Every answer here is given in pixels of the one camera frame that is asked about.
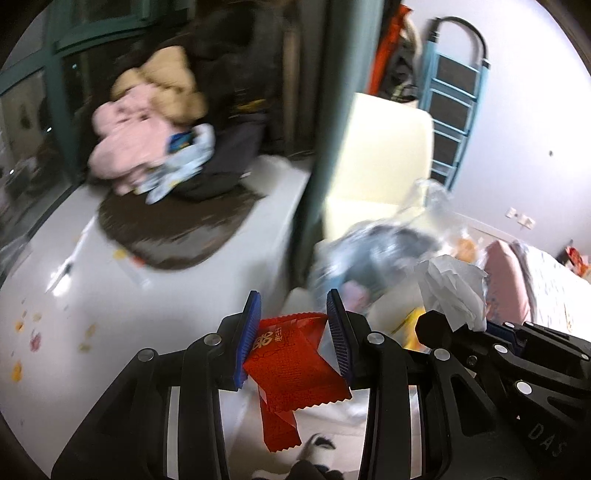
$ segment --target step ladder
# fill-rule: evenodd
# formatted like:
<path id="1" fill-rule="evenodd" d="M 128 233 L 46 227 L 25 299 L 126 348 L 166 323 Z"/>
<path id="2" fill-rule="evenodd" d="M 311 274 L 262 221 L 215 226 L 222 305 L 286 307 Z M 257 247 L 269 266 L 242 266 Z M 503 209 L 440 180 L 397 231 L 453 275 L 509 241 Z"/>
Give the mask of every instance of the step ladder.
<path id="1" fill-rule="evenodd" d="M 477 36 L 482 45 L 478 67 L 465 65 L 437 51 L 439 28 L 444 22 L 463 25 Z M 433 117 L 431 178 L 448 189 L 453 187 L 466 154 L 490 68 L 484 37 L 472 24 L 458 17 L 433 20 L 423 57 L 418 107 Z"/>

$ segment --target blue ladder frame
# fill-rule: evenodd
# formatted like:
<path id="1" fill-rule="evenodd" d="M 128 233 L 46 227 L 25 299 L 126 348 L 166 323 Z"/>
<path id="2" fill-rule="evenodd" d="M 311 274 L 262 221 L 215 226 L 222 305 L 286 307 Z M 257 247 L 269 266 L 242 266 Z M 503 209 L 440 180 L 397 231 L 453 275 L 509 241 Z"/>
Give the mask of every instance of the blue ladder frame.
<path id="1" fill-rule="evenodd" d="M 482 60 L 478 68 L 465 65 L 437 51 L 439 28 L 444 22 L 453 22 L 464 25 L 478 37 L 482 44 Z M 437 78 L 441 59 L 446 59 L 445 61 L 450 65 L 463 67 L 464 69 L 474 72 L 475 84 L 472 93 L 457 85 L 453 85 L 452 83 Z M 472 128 L 476 121 L 480 100 L 482 99 L 482 93 L 488 79 L 490 68 L 491 64 L 488 61 L 486 41 L 482 34 L 472 24 L 458 17 L 436 18 L 433 21 L 423 56 L 423 72 L 421 79 L 422 89 L 418 107 L 421 110 L 431 113 L 433 96 L 437 95 L 443 99 L 457 102 L 458 107 L 463 107 L 467 111 L 466 123 L 461 128 L 457 125 L 450 125 L 443 119 L 433 118 L 434 134 L 439 135 L 441 139 L 457 143 L 453 159 L 448 159 L 448 162 L 444 162 L 441 158 L 434 158 L 431 165 L 431 175 L 438 174 L 439 176 L 443 176 L 445 178 L 444 185 L 448 189 L 453 187 L 459 168 L 462 165 L 462 160 L 466 153 L 470 134 L 472 133 Z"/>

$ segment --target beige stuffed toy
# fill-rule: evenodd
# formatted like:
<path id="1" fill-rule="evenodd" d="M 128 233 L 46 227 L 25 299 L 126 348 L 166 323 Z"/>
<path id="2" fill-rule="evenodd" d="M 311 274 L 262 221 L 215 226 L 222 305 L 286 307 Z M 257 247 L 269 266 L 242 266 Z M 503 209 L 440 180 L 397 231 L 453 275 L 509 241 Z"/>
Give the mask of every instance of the beige stuffed toy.
<path id="1" fill-rule="evenodd" d="M 152 97 L 154 109 L 175 124 L 193 123 L 207 113 L 207 102 L 196 91 L 195 77 L 182 47 L 158 50 L 139 69 L 123 72 L 111 89 L 111 99 L 120 99 L 140 83 L 158 87 Z"/>

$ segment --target white chair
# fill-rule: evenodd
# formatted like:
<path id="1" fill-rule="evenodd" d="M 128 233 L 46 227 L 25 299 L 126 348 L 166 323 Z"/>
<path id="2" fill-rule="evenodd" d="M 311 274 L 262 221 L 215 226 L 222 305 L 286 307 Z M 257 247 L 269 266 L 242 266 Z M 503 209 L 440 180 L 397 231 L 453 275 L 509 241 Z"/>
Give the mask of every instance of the white chair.
<path id="1" fill-rule="evenodd" d="M 324 203 L 324 237 L 393 216 L 416 180 L 430 175 L 433 120 L 424 111 L 356 93 Z"/>

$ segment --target pink pillow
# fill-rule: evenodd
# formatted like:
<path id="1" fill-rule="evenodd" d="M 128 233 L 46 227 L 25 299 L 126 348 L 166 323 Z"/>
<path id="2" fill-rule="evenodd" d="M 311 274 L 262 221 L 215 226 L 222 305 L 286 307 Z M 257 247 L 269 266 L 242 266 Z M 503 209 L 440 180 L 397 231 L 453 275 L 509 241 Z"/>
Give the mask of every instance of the pink pillow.
<path id="1" fill-rule="evenodd" d="M 500 240 L 491 243 L 486 253 L 484 269 L 489 274 L 486 319 L 499 325 L 530 322 L 530 302 L 517 257 L 509 245 Z"/>

